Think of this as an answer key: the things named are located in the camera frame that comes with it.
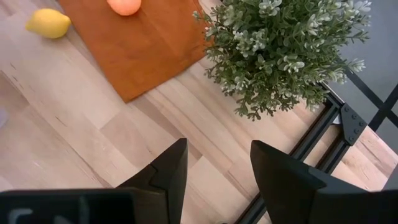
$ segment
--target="wood grain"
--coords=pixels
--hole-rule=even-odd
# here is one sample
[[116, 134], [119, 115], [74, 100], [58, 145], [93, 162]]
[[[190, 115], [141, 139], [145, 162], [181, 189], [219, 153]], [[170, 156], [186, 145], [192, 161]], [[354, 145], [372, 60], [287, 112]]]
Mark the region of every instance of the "wood grain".
[[204, 56], [204, 24], [192, 16], [201, 11], [197, 0], [143, 1], [127, 17], [117, 15], [106, 1], [59, 3], [125, 102]]
[[[252, 122], [233, 113], [235, 99], [203, 76], [201, 59], [125, 104], [71, 29], [59, 40], [24, 30], [51, 0], [2, 0], [0, 19], [0, 190], [115, 187], [178, 138], [186, 137], [188, 182], [182, 223], [233, 221], [257, 194], [249, 160], [253, 139], [290, 152], [315, 120], [302, 103]], [[205, 10], [215, 1], [203, 0]], [[314, 165], [337, 135], [331, 128], [306, 163]], [[334, 171], [337, 178], [380, 190], [398, 156], [369, 128]], [[263, 217], [260, 223], [270, 223]]]

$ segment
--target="green plant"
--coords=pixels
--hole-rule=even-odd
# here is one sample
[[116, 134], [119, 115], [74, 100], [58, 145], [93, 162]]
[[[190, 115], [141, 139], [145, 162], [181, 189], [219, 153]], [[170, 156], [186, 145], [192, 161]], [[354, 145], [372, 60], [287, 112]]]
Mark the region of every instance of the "green plant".
[[370, 2], [352, 0], [224, 0], [210, 15], [194, 12], [208, 24], [207, 57], [215, 65], [206, 75], [225, 95], [239, 96], [236, 112], [249, 119], [271, 116], [307, 102], [323, 103], [327, 91], [317, 83], [344, 83], [344, 69], [358, 72], [363, 60], [341, 60], [349, 40], [368, 39]]

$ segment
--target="lemon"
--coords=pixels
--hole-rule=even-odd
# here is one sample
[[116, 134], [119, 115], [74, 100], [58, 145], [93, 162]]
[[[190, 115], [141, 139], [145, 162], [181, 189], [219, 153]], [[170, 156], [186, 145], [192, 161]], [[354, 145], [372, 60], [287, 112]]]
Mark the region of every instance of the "lemon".
[[54, 9], [38, 9], [26, 23], [28, 31], [47, 38], [59, 38], [65, 35], [70, 25], [66, 15]]

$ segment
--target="black metal frame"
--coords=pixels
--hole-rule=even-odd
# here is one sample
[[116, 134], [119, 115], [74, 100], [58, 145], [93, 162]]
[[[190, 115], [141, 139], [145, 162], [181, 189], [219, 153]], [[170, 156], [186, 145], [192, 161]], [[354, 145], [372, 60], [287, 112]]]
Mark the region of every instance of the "black metal frame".
[[[321, 86], [325, 90], [330, 90], [323, 83]], [[329, 92], [324, 105], [325, 109], [294, 147], [290, 156], [304, 161], [326, 130], [333, 124], [333, 121], [340, 115], [341, 132], [315, 166], [317, 169], [331, 174], [348, 148], [354, 145], [367, 124], [332, 91]], [[235, 224], [255, 224], [266, 211], [264, 200], [258, 193]]]

